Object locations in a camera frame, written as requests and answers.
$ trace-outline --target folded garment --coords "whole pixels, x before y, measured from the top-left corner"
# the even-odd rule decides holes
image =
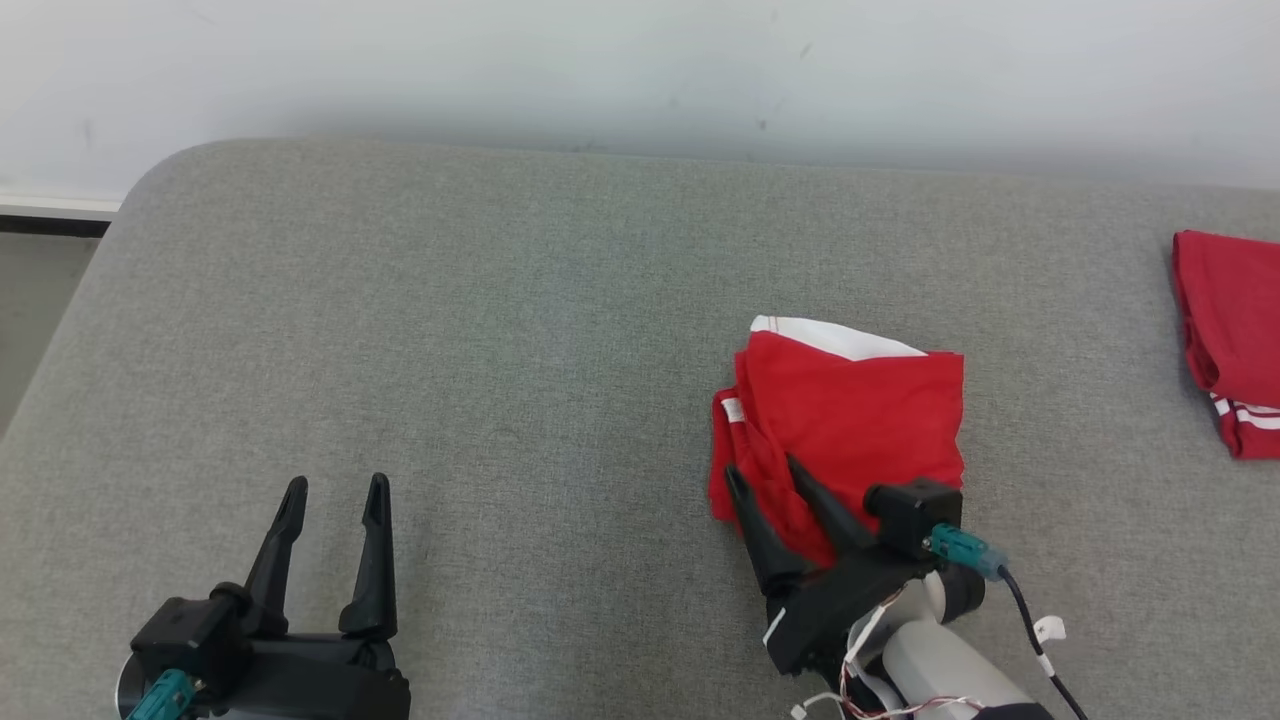
[[[835,560],[787,470],[794,455],[873,530],[863,496],[927,477],[959,488],[964,357],[920,352],[842,325],[759,316],[735,357],[736,386],[712,404],[712,514],[733,520],[724,468],[737,465],[778,537]]]
[[[1187,363],[1231,455],[1280,457],[1280,245],[1180,232],[1174,284]]]

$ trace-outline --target red cloth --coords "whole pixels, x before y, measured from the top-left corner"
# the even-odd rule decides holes
[[[1239,459],[1280,457],[1280,245],[1174,236],[1187,364]]]
[[[828,566],[835,552],[795,492],[788,454],[873,529],[863,496],[874,484],[928,477],[961,487],[956,433],[964,414],[963,356],[855,361],[777,332],[753,332],[735,368],[737,384],[716,393],[712,406],[709,495],[716,518],[735,519],[724,484],[724,468],[733,462],[780,538]]]

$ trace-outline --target teal connector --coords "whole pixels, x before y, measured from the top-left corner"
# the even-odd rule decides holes
[[[178,720],[196,697],[196,687],[182,670],[165,670],[128,720]]]
[[[1000,582],[1000,566],[1009,565],[1009,556],[987,546],[978,536],[969,534],[955,525],[938,523],[929,534],[929,550],[956,565],[973,568],[979,575],[996,583]]]

